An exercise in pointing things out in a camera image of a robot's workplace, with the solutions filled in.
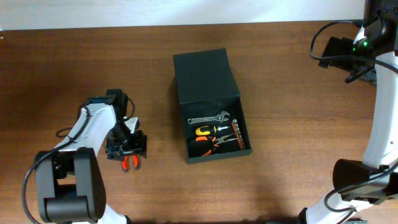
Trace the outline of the orange socket bit rail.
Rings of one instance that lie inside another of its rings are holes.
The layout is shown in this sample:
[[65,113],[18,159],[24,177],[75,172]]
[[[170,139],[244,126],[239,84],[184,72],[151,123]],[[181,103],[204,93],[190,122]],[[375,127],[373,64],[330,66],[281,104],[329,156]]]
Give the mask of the orange socket bit rail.
[[243,136],[242,136],[242,134],[240,132],[237,119],[233,119],[232,120],[231,126],[232,126],[232,128],[234,130],[234,133],[235,133],[235,136],[236,136],[236,138],[238,140],[238,144],[239,144],[240,150],[245,149],[246,146],[245,146],[245,143],[244,143],[244,140],[243,140]]

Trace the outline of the red handled cutting pliers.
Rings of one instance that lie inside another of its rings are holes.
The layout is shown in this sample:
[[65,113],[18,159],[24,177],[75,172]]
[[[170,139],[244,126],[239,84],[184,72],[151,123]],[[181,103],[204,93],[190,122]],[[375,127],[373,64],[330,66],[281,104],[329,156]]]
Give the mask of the red handled cutting pliers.
[[122,161],[122,170],[124,172],[128,172],[129,171],[129,168],[130,168],[129,161],[130,161],[130,159],[132,159],[133,162],[134,162],[134,165],[133,165],[134,170],[138,170],[139,169],[139,158],[138,158],[137,155],[125,156],[124,160]]

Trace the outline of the black box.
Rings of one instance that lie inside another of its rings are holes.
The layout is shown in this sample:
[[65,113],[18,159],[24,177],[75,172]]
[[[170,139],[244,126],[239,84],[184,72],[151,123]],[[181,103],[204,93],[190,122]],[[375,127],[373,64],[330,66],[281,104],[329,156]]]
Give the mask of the black box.
[[[173,58],[187,162],[193,164],[250,155],[252,148],[244,118],[241,94],[229,66],[226,49],[177,54]],[[187,123],[189,118],[214,116],[221,111],[227,111],[230,114],[229,120],[222,123],[217,121]],[[233,137],[236,137],[231,126],[233,119],[238,121],[245,149],[240,150],[238,140],[236,140],[221,144],[209,156],[190,157],[188,155],[188,143],[198,137],[195,134],[196,128],[207,125],[229,126],[228,129],[209,136],[222,137],[233,134]]]

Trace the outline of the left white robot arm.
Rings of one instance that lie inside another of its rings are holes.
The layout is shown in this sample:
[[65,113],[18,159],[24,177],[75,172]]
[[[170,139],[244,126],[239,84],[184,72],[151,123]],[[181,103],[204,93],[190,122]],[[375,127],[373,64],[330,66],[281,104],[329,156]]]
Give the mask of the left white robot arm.
[[106,202],[97,161],[101,147],[108,159],[146,157],[147,136],[139,120],[127,115],[131,99],[121,90],[87,99],[74,127],[50,151],[41,151],[35,173],[39,214],[46,223],[130,223]]

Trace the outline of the orange black needle-nose pliers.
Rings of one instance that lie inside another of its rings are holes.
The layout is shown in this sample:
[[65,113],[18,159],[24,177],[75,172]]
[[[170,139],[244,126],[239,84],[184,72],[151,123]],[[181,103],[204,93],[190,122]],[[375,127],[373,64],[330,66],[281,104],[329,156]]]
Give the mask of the orange black needle-nose pliers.
[[222,137],[199,136],[188,143],[188,155],[190,157],[204,157],[214,153],[221,144],[236,141],[237,137],[229,134]]

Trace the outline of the yellow black screwdriver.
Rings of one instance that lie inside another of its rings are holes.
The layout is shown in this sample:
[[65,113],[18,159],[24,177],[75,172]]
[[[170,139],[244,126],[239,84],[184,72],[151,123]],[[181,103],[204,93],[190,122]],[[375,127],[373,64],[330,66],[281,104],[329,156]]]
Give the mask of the yellow black screwdriver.
[[195,134],[197,136],[209,136],[209,135],[221,132],[221,131],[223,131],[225,129],[228,129],[228,128],[229,128],[229,126],[215,126],[215,125],[201,126],[199,128],[196,128]]

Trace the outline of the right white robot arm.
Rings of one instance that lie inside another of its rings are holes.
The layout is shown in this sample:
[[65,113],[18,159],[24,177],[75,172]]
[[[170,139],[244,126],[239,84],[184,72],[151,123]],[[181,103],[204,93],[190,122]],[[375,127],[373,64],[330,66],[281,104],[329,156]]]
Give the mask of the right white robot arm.
[[350,73],[351,83],[376,76],[376,102],[368,146],[361,161],[340,159],[333,187],[304,208],[299,223],[345,223],[358,212],[397,199],[397,1],[367,0],[355,39],[331,37],[323,54],[311,58],[323,68]]

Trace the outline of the silver adjustable wrench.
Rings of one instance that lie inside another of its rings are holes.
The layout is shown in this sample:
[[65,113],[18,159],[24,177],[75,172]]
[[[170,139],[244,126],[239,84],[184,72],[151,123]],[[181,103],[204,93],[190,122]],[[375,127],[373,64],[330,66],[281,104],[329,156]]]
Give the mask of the silver adjustable wrench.
[[205,123],[210,121],[217,121],[217,122],[224,122],[229,120],[230,114],[227,111],[221,111],[214,116],[209,117],[202,117],[202,118],[189,118],[187,119],[188,124],[195,124],[195,123]]

